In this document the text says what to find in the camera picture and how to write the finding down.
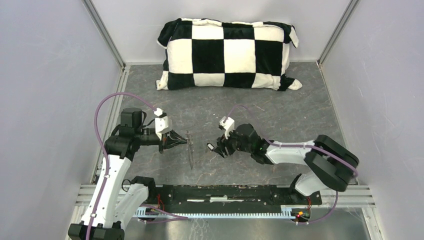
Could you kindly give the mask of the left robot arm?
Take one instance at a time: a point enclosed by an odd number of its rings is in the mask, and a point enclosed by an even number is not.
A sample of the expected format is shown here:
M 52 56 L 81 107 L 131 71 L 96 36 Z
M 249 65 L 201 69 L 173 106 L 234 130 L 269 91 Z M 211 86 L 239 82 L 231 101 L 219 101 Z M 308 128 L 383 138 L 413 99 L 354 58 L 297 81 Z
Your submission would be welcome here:
M 72 240 L 122 240 L 125 229 L 139 206 L 157 198 L 152 177 L 135 176 L 122 200 L 118 200 L 125 175 L 141 146 L 157 146 L 158 152 L 185 145 L 187 139 L 172 129 L 169 117 L 158 110 L 154 127 L 144 124 L 147 114 L 140 108 L 125 108 L 120 123 L 105 141 L 106 156 L 87 210 L 79 223 L 72 223 L 68 236 Z

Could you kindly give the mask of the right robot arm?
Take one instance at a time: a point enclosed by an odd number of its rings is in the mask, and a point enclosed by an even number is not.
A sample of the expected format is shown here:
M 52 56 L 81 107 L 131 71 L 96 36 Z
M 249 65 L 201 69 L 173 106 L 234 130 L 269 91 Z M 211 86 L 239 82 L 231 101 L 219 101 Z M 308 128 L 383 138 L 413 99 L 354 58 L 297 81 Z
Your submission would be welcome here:
M 344 192 L 358 175 L 357 156 L 327 135 L 292 143 L 262 138 L 250 123 L 221 129 L 224 134 L 216 145 L 208 143 L 207 148 L 223 158 L 244 152 L 262 165 L 295 164 L 309 168 L 309 172 L 295 178 L 288 191 L 295 204 L 302 204 L 313 193 L 326 188 Z

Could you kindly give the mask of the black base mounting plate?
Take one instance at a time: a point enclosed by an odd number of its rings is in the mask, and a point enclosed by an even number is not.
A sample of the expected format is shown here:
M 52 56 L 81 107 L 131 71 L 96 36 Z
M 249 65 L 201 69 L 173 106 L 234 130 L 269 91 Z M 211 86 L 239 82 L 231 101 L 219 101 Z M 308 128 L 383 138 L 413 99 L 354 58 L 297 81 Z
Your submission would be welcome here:
M 320 192 L 303 196 L 285 185 L 157 185 L 145 204 L 173 214 L 279 213 L 323 203 Z

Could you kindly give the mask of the black and white checkered pillow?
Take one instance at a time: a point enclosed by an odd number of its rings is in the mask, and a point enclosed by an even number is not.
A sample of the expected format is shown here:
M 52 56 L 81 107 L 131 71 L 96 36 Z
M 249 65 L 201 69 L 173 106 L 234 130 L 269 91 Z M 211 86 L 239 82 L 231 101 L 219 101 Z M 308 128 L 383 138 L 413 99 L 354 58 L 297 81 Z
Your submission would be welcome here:
M 288 77 L 290 48 L 299 39 L 293 25 L 178 18 L 167 22 L 157 43 L 165 50 L 158 90 L 190 87 L 299 90 Z

